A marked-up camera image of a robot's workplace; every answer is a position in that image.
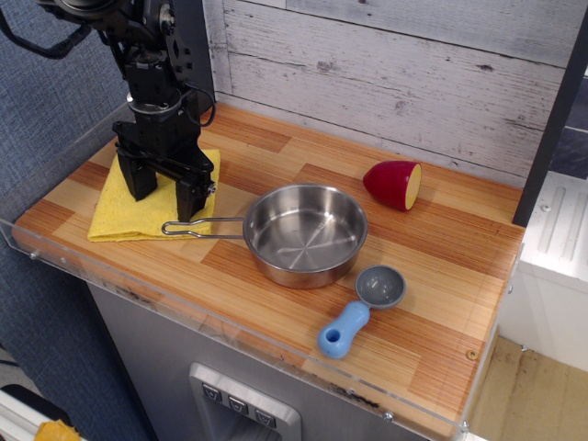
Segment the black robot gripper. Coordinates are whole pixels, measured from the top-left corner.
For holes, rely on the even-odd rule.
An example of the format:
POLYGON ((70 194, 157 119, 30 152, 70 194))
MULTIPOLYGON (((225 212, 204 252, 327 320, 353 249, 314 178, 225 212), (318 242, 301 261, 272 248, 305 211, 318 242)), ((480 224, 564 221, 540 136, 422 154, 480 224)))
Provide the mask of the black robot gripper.
POLYGON ((197 89, 175 89, 164 101, 142 102, 127 94, 135 120, 117 121, 120 171, 136 201, 157 188, 159 173, 176 181, 177 216, 190 221, 216 190, 212 161, 198 146, 203 127, 197 120, 197 89))

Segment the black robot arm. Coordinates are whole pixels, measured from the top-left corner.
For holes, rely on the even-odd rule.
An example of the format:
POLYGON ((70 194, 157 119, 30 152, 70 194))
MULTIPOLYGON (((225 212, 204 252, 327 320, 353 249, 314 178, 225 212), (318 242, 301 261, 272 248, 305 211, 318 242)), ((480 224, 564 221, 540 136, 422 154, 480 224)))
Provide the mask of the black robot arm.
POLYGON ((213 162, 198 147, 211 92, 195 82, 197 63, 177 29, 170 1, 42 1, 48 13, 96 30, 129 87, 132 122, 118 121, 119 166, 130 194, 142 200, 158 175, 175 181, 177 218, 188 222, 215 190, 213 162))

